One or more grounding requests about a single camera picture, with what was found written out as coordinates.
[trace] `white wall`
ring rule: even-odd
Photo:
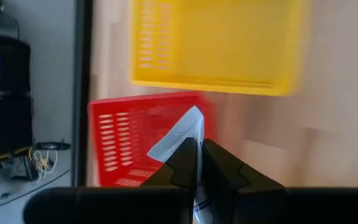
[[[30,84],[37,141],[71,142],[75,0],[5,0],[30,44]]]

